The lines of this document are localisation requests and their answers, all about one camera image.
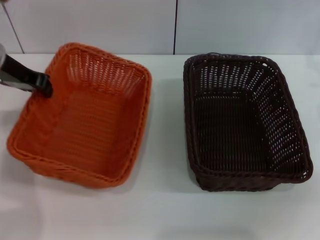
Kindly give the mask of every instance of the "brown basket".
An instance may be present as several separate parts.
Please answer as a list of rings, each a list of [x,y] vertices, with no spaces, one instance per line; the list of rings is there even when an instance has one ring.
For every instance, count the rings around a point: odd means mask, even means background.
[[[188,159],[207,191],[265,191],[313,173],[305,132],[278,65],[208,53],[184,65]]]
[[[149,71],[98,48],[69,43],[46,70],[53,96],[34,92],[7,141],[34,172],[106,188],[136,161],[151,91]]]

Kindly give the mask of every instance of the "white tabletop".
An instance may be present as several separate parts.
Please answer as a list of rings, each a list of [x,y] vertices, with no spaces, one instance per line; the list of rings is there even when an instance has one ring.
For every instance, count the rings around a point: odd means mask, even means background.
[[[53,55],[16,54],[44,71]],[[312,178],[267,192],[206,192],[189,170],[183,65],[188,56],[122,55],[153,78],[137,163],[116,188],[34,174],[6,149],[29,93],[0,86],[1,240],[319,240],[320,56],[269,55],[287,78],[308,139]]]

